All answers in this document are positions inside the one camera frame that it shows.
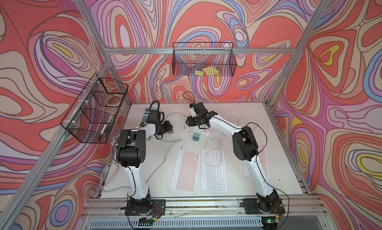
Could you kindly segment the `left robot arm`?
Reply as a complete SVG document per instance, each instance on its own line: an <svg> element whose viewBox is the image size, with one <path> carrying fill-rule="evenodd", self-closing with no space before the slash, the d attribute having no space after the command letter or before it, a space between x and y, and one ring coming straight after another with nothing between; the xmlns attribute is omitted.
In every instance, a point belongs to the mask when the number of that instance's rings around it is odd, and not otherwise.
<svg viewBox="0 0 382 230"><path fill-rule="evenodd" d="M164 112L160 111L160 103L155 100L150 104L146 121L134 129L124 129L117 138L116 162L125 168L131 184L134 201L146 201L150 198L149 187L140 173L140 165L146 158L146 140L155 137L158 140L163 135L173 131L173 126L165 120Z"/></svg>

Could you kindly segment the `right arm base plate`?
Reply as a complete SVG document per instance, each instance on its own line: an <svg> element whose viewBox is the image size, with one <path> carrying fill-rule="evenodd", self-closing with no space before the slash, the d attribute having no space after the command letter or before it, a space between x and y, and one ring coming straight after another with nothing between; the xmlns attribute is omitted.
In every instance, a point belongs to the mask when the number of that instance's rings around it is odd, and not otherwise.
<svg viewBox="0 0 382 230"><path fill-rule="evenodd" d="M268 205L265 200L259 200L257 198L246 198L240 202L240 206L245 209L245 213L247 215L263 214L282 216L286 213L281 199L277 199Z"/></svg>

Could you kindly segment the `teal USB charger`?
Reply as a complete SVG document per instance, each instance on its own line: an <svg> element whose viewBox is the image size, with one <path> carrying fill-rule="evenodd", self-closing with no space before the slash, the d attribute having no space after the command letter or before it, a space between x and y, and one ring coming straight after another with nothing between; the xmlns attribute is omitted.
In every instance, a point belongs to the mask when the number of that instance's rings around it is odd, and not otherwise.
<svg viewBox="0 0 382 230"><path fill-rule="evenodd" d="M193 137L192 137L192 140L193 141L199 141L200 140L200 136L201 136L200 133L194 133Z"/></svg>

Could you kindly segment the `white power strip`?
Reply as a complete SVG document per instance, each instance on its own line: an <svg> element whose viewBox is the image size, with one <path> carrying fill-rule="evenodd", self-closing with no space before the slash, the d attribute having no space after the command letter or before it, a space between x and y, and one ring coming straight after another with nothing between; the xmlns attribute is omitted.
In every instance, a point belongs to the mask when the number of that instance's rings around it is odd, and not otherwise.
<svg viewBox="0 0 382 230"><path fill-rule="evenodd" d="M211 132L208 130L208 128L204 128L204 127L198 127L199 131L204 134L205 136L210 136L211 135Z"/></svg>

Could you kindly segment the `white keyboard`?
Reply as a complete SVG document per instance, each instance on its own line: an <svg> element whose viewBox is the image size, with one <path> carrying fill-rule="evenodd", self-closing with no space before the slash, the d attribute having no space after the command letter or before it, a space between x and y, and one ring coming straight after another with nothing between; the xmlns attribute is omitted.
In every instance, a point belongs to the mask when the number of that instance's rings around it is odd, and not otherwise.
<svg viewBox="0 0 382 230"><path fill-rule="evenodd" d="M225 155L220 150L202 150L201 190L203 192L228 192Z"/></svg>

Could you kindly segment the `pink keyboard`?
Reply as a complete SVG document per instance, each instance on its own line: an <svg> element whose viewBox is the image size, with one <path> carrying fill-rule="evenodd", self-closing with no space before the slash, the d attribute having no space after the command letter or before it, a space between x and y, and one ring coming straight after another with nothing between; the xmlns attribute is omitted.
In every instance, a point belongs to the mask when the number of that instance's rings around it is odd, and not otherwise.
<svg viewBox="0 0 382 230"><path fill-rule="evenodd" d="M269 173L267 171L267 167L268 167L268 163L267 163L267 158L266 158L266 151L262 151L261 150L265 147L265 143L258 143L258 151L260 152L260 155L257 157L257 159L260 161L261 165L262 165L262 168L264 170L264 173L265 173L265 177L267 177L267 179L270 178L269 176ZM251 174L247 168L247 166L245 165L245 163L243 163L243 175L246 176L246 177L251 177Z"/></svg>
<svg viewBox="0 0 382 230"><path fill-rule="evenodd" d="M177 154L170 189L173 191L196 194L200 163L200 152L180 149Z"/></svg>

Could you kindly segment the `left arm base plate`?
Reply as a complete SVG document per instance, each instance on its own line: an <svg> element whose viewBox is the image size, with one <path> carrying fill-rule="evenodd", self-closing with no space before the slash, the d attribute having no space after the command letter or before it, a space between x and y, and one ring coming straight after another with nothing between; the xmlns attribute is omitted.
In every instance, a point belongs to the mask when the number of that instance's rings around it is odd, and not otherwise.
<svg viewBox="0 0 382 230"><path fill-rule="evenodd" d="M131 198L127 202L125 208L126 216L162 216L165 214L165 199L134 199Z"/></svg>

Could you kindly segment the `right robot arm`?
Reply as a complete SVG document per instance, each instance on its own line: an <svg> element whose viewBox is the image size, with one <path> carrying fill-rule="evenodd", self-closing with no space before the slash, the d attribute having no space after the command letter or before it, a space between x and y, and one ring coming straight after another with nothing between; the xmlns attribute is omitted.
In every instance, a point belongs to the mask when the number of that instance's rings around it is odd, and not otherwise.
<svg viewBox="0 0 382 230"><path fill-rule="evenodd" d="M226 136L232 137L233 152L235 156L244 162L255 182L256 195L259 204L264 205L264 211L268 212L280 197L276 189L268 182L267 175L262 167L259 153L259 145L253 130L245 125L235 125L221 117L215 111L208 111L203 103L191 103L189 105L191 115L187 117L186 124L190 127L205 125L216 129Z"/></svg>

